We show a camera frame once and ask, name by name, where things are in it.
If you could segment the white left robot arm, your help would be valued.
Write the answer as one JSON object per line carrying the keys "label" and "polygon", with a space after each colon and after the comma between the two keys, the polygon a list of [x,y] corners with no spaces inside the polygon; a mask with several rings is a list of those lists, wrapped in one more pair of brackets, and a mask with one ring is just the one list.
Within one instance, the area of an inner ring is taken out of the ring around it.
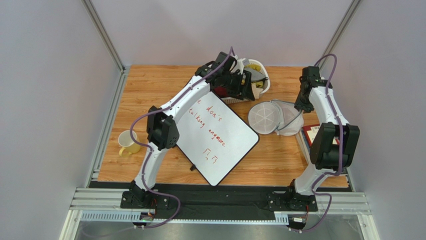
{"label": "white left robot arm", "polygon": [[180,134],[177,124],[190,107],[217,87],[226,89],[227,95],[238,100],[254,101],[252,74],[244,69],[244,60],[233,49],[220,52],[216,60],[200,66],[185,87],[160,108],[152,106],[148,113],[146,132],[148,143],[141,169],[122,194],[121,208],[149,208],[159,192],[152,188],[160,166],[169,149],[177,145]]}

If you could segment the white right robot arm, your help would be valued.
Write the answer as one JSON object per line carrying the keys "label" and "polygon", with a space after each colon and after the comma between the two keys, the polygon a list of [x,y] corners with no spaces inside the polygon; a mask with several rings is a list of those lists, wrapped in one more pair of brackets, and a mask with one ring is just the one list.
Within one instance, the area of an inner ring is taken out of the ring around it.
{"label": "white right robot arm", "polygon": [[350,124],[341,113],[333,87],[329,80],[321,78],[319,67],[303,68],[299,81],[294,107],[306,113],[315,111],[320,126],[304,172],[292,180],[284,193],[267,196],[271,211],[317,211],[317,188],[326,178],[339,176],[352,164],[360,137],[359,127]]}

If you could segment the white mesh laundry bag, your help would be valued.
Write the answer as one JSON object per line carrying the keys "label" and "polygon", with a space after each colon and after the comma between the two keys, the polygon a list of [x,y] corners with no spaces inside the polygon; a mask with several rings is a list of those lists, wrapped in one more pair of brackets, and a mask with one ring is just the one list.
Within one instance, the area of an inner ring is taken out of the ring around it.
{"label": "white mesh laundry bag", "polygon": [[258,134],[293,136],[304,126],[304,119],[292,102],[273,99],[254,105],[248,113],[248,123]]}

